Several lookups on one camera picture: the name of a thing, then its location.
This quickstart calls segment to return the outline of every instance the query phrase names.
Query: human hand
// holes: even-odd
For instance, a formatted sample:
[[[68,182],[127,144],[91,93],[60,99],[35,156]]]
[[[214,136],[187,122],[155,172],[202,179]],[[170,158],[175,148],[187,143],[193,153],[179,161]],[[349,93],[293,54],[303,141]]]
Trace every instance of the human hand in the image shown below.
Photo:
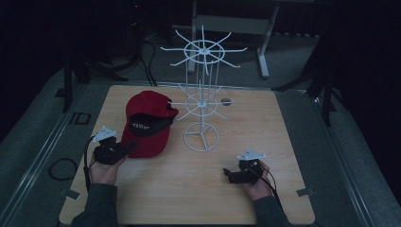
[[[259,164],[263,167],[262,178],[270,183],[268,179],[268,174],[269,174],[268,171],[270,168],[260,160]],[[263,197],[272,196],[271,188],[260,179],[257,180],[257,182],[254,185],[251,185],[249,183],[242,183],[241,186],[248,193],[252,201],[256,201]]]
[[[104,183],[114,185],[117,180],[118,168],[127,160],[127,156],[119,160],[113,165],[104,165],[99,162],[94,162],[94,157],[92,156],[92,165],[89,168],[89,173],[91,175],[92,183]]]

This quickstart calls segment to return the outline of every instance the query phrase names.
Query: cable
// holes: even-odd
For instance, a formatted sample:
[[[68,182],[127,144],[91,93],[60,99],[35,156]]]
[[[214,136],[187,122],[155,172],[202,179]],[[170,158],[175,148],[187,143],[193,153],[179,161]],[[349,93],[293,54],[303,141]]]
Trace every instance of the cable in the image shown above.
[[[73,165],[74,165],[74,175],[72,175],[71,177],[65,177],[65,178],[59,178],[59,177],[56,177],[54,174],[53,174],[53,167],[56,165],[56,164],[58,164],[59,162],[62,162],[62,161],[69,161],[69,162],[71,162]],[[69,159],[69,158],[61,158],[61,159],[59,159],[59,160],[57,160],[56,162],[54,162],[51,166],[50,166],[50,168],[47,170],[47,173],[49,174],[49,176],[52,178],[52,179],[54,179],[54,180],[57,180],[57,181],[68,181],[68,180],[72,180],[72,179],[74,179],[74,177],[75,177],[75,173],[77,172],[77,170],[78,170],[78,166],[77,166],[77,164],[74,162],[74,160],[72,160],[72,159]]]
[[[253,171],[251,168],[248,167],[248,170],[250,170],[254,175],[256,175],[260,180],[262,180],[265,184],[268,185],[268,187],[271,189],[271,191],[272,191],[274,197],[276,198],[278,205],[280,206],[281,210],[284,212],[283,205],[281,204],[280,198],[278,197],[278,194],[277,194],[276,183],[275,183],[275,180],[274,180],[274,178],[273,178],[273,175],[271,175],[271,173],[268,171],[268,173],[271,175],[271,177],[272,177],[272,179],[273,179],[274,187],[272,187],[271,184],[270,184],[268,181],[266,181],[265,179],[263,179],[262,176],[259,176],[259,174],[257,174],[257,173],[256,173],[255,171]]]
[[[150,45],[150,46],[152,47],[152,49],[153,49],[153,52],[152,52],[152,54],[151,54],[151,57],[150,57],[150,60],[149,60],[148,65],[145,63],[145,60],[144,60],[144,58],[143,58],[142,55],[139,57],[141,63],[144,65],[144,68],[143,68],[142,70],[145,71],[145,74],[146,74],[146,76],[147,76],[147,79],[148,79],[148,82],[149,82],[150,86],[152,86],[152,87],[153,87],[153,86],[154,86],[154,87],[157,87],[156,80],[154,79],[154,77],[153,77],[153,75],[151,74],[151,71],[150,71],[151,63],[152,63],[153,58],[154,58],[154,55],[155,55],[155,53],[156,53],[156,48],[155,48],[154,45],[151,44],[150,42],[144,41],[144,44]]]
[[[85,185],[87,191],[89,191],[89,187],[91,186],[91,176],[89,175],[89,168],[92,166],[91,165],[88,167],[88,147],[94,138],[94,136],[91,136],[91,138],[86,142],[85,148],[83,150],[83,174],[85,175]]]

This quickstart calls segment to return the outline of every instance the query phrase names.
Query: gray carpet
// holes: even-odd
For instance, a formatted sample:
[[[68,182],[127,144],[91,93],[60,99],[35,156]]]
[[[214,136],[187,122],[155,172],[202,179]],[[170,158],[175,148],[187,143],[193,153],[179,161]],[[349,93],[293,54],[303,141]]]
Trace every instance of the gray carpet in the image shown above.
[[[156,45],[151,72],[159,85],[184,82],[184,67],[169,66],[170,63],[180,61],[182,54],[167,53],[159,47],[171,46],[150,41]],[[175,41],[173,45],[181,46],[180,40]],[[282,85],[300,75],[317,41],[317,38],[308,37],[272,37],[267,54],[269,79],[260,78],[256,54],[251,48],[241,54],[229,54],[225,60],[241,67],[234,69],[222,65],[219,83],[224,86],[259,89]],[[150,60],[151,50],[150,45],[144,46],[143,55],[146,61]],[[14,210],[8,213],[9,225],[2,222],[2,226],[58,225],[58,216],[64,202],[61,192],[69,188],[72,180],[56,181],[50,178],[47,170],[61,158],[70,158],[76,163],[80,161],[86,140],[91,136],[102,102],[111,85],[148,86],[140,66],[121,72],[121,76],[130,81],[116,82],[102,75],[94,75],[90,84],[75,83],[75,102],[68,113],[61,112],[62,98],[54,97],[62,87],[62,72],[47,82],[24,117],[0,145],[1,221],[4,221],[4,211],[14,205]],[[317,222],[323,227],[398,226],[401,223],[399,205],[394,203],[352,117],[338,101],[333,100],[338,111],[331,113],[333,126],[328,129],[320,118],[320,107],[298,91],[307,88],[308,83],[309,81],[292,91],[277,94],[277,98],[305,184],[316,191],[310,198]],[[90,114],[88,125],[71,121],[75,119],[74,113]],[[38,156],[46,158],[41,163],[41,168],[36,169],[37,178],[25,176]],[[341,172],[344,165],[348,175],[352,177],[351,184]],[[53,168],[53,173],[61,178],[69,177],[74,175],[74,168],[71,163],[61,162]],[[10,195],[18,191],[19,185],[24,185],[24,182],[20,182],[21,179],[32,180],[25,183],[30,185],[25,193],[26,197],[21,198],[17,204],[6,207],[8,201],[12,200]],[[368,215],[360,214],[360,203],[356,203],[354,199],[356,192],[360,193],[358,195],[362,197],[363,205],[367,206],[364,210],[368,210]]]

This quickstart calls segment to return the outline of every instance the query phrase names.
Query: wooden tabletop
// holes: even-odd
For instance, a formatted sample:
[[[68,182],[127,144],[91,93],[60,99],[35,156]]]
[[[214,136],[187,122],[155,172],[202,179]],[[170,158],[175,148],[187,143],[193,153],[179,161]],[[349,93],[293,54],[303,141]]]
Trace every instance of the wooden tabletop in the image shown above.
[[[103,126],[117,131],[117,141],[126,124],[125,107],[129,99],[145,90],[153,90],[185,102],[179,87],[111,87],[93,130]],[[291,223],[310,224],[315,220],[308,196],[299,197],[305,188],[297,160],[289,141],[283,116],[275,94],[270,91],[221,89],[217,101],[229,98],[230,106],[218,105],[217,114],[205,122],[219,134],[218,144],[207,152],[189,148],[183,134],[186,128],[200,121],[188,115],[171,126],[165,150],[149,159],[129,159],[119,169],[117,214],[121,224],[255,224],[253,204],[237,184],[230,184],[223,168],[238,171],[237,155],[250,148],[267,154],[262,159],[270,167],[277,191]],[[173,104],[180,113],[188,113],[184,105]],[[91,151],[97,143],[91,143]],[[83,172],[79,171],[71,190],[81,194],[79,200],[66,199],[60,221],[69,224],[83,211],[87,199]]]

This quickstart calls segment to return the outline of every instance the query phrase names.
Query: rotating display rack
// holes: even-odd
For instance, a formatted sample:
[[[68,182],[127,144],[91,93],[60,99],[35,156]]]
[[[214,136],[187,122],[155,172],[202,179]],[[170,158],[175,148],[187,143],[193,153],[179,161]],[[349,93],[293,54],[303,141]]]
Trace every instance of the rotating display rack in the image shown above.
[[[247,48],[239,50],[225,50],[221,43],[228,39],[231,35],[229,33],[226,37],[218,42],[213,42],[204,39],[203,27],[201,28],[201,40],[189,41],[177,30],[176,33],[179,37],[187,42],[184,48],[163,48],[164,51],[182,51],[185,59],[177,63],[171,63],[171,66],[177,66],[185,63],[185,85],[179,84],[180,88],[186,94],[186,101],[184,103],[172,102],[171,104],[185,105],[188,113],[178,118],[182,120],[189,115],[195,115],[200,118],[199,122],[188,126],[183,134],[183,139],[186,145],[195,151],[209,151],[218,144],[218,130],[211,124],[206,123],[206,116],[216,114],[223,119],[228,119],[222,114],[218,113],[218,106],[229,106],[232,100],[223,98],[217,101],[217,93],[221,89],[218,86],[218,69],[221,62],[230,65],[234,68],[240,67],[233,65],[224,60],[225,54],[229,52],[242,52]],[[189,83],[188,63],[193,61],[196,64],[196,74],[191,75],[195,77],[195,83]]]

